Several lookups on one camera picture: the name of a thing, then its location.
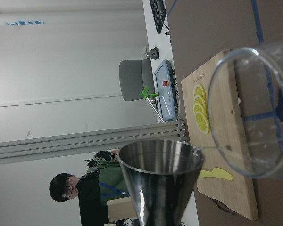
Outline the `blue teach pendant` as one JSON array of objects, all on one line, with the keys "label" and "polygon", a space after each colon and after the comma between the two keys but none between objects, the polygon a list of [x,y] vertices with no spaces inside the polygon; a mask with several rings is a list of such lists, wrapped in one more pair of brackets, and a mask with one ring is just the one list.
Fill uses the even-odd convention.
[{"label": "blue teach pendant", "polygon": [[174,72],[168,60],[163,60],[154,72],[159,109],[164,121],[172,121],[178,114],[176,93],[172,86]]}]

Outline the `bamboo cutting board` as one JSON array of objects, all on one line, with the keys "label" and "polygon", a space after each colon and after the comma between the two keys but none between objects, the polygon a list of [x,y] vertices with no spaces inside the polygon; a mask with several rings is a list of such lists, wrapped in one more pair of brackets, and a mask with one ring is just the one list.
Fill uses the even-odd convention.
[{"label": "bamboo cutting board", "polygon": [[[218,151],[222,148],[227,157],[243,166],[241,157],[248,152],[233,63],[224,64],[212,86],[210,82],[217,63],[229,53],[222,50],[181,81],[187,128],[191,145],[202,148],[205,155],[204,171],[221,168],[233,179],[199,178],[197,190],[209,198],[216,199],[228,208],[250,219],[258,219],[257,202],[252,179],[233,170]],[[198,84],[206,93],[207,112],[211,115],[210,132],[204,134],[195,119],[196,100],[194,91]]]}]

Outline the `black computer mouse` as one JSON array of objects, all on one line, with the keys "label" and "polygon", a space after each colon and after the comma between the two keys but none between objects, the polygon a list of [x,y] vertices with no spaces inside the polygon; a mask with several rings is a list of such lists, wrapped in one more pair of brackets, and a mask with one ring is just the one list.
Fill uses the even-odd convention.
[{"label": "black computer mouse", "polygon": [[149,57],[153,60],[159,59],[159,50],[157,47],[149,51]]}]

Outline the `clear wine glass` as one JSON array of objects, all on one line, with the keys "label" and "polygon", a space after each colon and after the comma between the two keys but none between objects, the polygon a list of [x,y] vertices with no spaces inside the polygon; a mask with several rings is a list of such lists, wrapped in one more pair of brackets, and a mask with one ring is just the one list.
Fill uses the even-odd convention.
[{"label": "clear wine glass", "polygon": [[231,50],[216,65],[233,63],[248,152],[243,166],[218,148],[226,163],[250,178],[283,178],[283,40]]}]

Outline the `steel cocktail jigger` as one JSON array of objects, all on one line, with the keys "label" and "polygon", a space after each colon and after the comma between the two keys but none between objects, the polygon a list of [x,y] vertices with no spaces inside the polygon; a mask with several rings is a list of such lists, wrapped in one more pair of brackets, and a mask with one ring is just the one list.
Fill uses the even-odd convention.
[{"label": "steel cocktail jigger", "polygon": [[141,226],[179,226],[205,156],[171,140],[137,141],[118,160]]}]

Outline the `lemon slice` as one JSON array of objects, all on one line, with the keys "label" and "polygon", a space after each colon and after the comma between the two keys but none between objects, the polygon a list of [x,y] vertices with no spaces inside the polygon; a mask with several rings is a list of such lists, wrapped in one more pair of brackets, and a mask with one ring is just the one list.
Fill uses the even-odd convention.
[{"label": "lemon slice", "polygon": [[204,99],[201,95],[196,94],[196,95],[194,96],[194,103],[199,103],[199,104],[201,104],[204,109],[207,108],[207,106],[206,106],[206,101],[205,101],[205,99]]},{"label": "lemon slice", "polygon": [[206,92],[205,92],[205,88],[202,84],[196,84],[194,87],[194,96],[199,95],[201,96],[203,99],[206,99]]},{"label": "lemon slice", "polygon": [[195,120],[199,130],[203,134],[208,134],[210,132],[209,121],[207,119],[207,116],[203,112],[196,111]]},{"label": "lemon slice", "polygon": [[193,111],[195,116],[198,113],[202,113],[205,117],[207,117],[206,108],[201,103],[195,102],[193,104]]}]

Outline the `aluminium frame column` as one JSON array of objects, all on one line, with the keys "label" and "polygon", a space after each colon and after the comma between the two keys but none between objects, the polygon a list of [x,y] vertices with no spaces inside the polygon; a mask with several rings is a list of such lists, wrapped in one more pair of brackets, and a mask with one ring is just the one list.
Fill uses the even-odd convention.
[{"label": "aluminium frame column", "polygon": [[0,143],[0,165],[116,149],[129,143],[167,139],[185,141],[183,120]]}]

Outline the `wooden post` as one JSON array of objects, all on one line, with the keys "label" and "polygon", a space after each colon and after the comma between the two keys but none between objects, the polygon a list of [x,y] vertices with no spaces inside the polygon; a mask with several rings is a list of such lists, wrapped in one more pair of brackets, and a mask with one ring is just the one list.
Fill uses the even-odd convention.
[{"label": "wooden post", "polygon": [[131,197],[123,197],[107,201],[110,222],[137,217]]}]

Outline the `green clamp tool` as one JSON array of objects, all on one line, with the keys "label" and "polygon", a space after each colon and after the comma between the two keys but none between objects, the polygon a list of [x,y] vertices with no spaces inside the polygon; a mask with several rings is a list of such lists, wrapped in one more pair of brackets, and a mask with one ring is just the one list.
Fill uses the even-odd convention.
[{"label": "green clamp tool", "polygon": [[153,98],[153,97],[157,97],[158,95],[157,94],[151,94],[149,93],[149,87],[148,86],[145,86],[143,91],[141,91],[139,93],[139,95],[144,98],[144,99],[147,99],[147,98]]}]

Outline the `person in green shirt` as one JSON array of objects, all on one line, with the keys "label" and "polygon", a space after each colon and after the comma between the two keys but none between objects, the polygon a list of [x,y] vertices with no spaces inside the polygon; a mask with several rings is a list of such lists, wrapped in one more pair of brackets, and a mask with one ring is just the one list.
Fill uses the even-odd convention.
[{"label": "person in green shirt", "polygon": [[53,200],[66,202],[78,198],[81,225],[103,226],[115,223],[123,226],[126,219],[109,220],[107,202],[129,197],[121,166],[118,149],[99,151],[80,178],[69,173],[60,173],[50,182],[49,193]]}]

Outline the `black keyboard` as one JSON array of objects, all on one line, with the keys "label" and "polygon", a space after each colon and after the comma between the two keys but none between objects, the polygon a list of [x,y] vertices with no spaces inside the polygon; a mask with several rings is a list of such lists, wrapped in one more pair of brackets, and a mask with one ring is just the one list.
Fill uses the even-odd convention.
[{"label": "black keyboard", "polygon": [[163,0],[149,0],[149,3],[156,31],[158,34],[160,34],[166,17],[165,5],[163,3]]}]

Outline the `grey office chair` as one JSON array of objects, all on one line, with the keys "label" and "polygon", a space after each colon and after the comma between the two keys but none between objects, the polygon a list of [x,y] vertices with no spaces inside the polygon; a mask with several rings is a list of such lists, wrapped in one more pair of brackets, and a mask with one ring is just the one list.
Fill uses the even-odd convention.
[{"label": "grey office chair", "polygon": [[155,93],[150,59],[121,61],[119,64],[119,82],[125,101],[142,99],[140,92],[144,90],[145,86],[149,87],[149,93]]}]

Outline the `yellow plastic knife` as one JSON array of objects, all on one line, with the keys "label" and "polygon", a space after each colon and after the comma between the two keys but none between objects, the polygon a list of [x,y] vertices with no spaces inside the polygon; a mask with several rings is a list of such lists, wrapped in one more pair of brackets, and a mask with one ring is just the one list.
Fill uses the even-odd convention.
[{"label": "yellow plastic knife", "polygon": [[219,178],[228,181],[233,181],[233,176],[222,168],[215,167],[212,170],[202,169],[200,172],[200,178]]}]

